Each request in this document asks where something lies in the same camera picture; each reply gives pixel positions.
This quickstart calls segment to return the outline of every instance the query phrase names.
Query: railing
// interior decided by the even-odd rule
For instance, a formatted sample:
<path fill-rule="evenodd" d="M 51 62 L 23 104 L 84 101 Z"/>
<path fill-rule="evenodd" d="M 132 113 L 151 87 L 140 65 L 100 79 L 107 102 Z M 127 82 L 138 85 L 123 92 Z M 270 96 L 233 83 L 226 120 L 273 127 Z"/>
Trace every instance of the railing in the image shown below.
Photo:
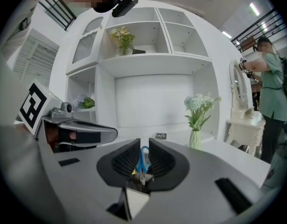
<path fill-rule="evenodd" d="M 39 3 L 47 10 L 46 13 L 62 26 L 65 31 L 77 18 L 62 0 L 42 0 Z"/>
<path fill-rule="evenodd" d="M 245 31 L 235 37 L 231 42 L 236 46 L 236 48 L 243 52 L 244 50 L 249 49 L 256 45 L 257 40 L 261 36 L 266 36 L 267 38 L 275 35 L 276 33 L 286 29 L 286 25 L 280 16 L 280 14 L 276 11 L 276 9 L 272 9 L 258 21 L 253 23 L 250 27 L 248 27 Z"/>

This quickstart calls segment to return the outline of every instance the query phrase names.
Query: vase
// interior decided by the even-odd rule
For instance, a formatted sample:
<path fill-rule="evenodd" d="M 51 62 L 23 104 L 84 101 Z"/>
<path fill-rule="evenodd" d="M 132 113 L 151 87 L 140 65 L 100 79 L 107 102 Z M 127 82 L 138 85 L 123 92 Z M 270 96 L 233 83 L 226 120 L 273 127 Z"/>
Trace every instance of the vase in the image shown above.
<path fill-rule="evenodd" d="M 189 147 L 201 150 L 200 131 L 191 131 Z"/>

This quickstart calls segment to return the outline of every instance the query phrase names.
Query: ceiling light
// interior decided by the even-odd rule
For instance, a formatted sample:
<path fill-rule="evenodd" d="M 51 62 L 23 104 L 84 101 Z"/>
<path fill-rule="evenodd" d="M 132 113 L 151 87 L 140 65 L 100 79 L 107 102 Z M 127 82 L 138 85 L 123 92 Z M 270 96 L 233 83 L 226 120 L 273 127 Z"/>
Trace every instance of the ceiling light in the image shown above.
<path fill-rule="evenodd" d="M 263 25 L 264 31 L 266 32 L 268 28 L 266 27 L 266 24 L 264 22 L 261 23 Z"/>
<path fill-rule="evenodd" d="M 257 10 L 257 8 L 255 7 L 255 5 L 253 3 L 250 3 L 250 7 L 252 8 L 252 10 L 254 11 L 254 13 L 258 16 L 259 15 L 259 11 Z"/>
<path fill-rule="evenodd" d="M 231 35 L 227 34 L 227 33 L 226 33 L 226 32 L 224 32 L 224 31 L 222 32 L 222 34 L 223 34 L 223 35 L 226 35 L 229 39 L 231 39 L 231 38 L 232 38 L 232 36 L 231 36 Z"/>

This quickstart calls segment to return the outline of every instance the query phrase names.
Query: mirror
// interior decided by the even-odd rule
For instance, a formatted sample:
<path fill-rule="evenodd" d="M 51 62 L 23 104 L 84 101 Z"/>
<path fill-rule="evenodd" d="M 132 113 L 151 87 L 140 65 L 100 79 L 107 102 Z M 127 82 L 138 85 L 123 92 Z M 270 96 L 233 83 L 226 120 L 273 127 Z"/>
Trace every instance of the mirror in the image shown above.
<path fill-rule="evenodd" d="M 230 64 L 231 88 L 232 88 L 232 119 L 243 119 L 247 112 L 252 108 L 248 108 L 247 88 L 242 71 L 238 67 L 237 61 Z"/>

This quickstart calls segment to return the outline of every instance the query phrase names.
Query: black pants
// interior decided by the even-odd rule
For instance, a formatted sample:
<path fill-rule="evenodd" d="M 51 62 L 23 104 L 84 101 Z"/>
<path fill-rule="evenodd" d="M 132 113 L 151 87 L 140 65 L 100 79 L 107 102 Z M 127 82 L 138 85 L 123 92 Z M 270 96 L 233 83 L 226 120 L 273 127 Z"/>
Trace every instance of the black pants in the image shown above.
<path fill-rule="evenodd" d="M 276 148 L 278 147 L 278 138 L 283 128 L 284 121 L 268 118 L 264 116 L 266 124 L 264 127 L 262 153 L 260 159 L 267 163 L 271 163 Z"/>

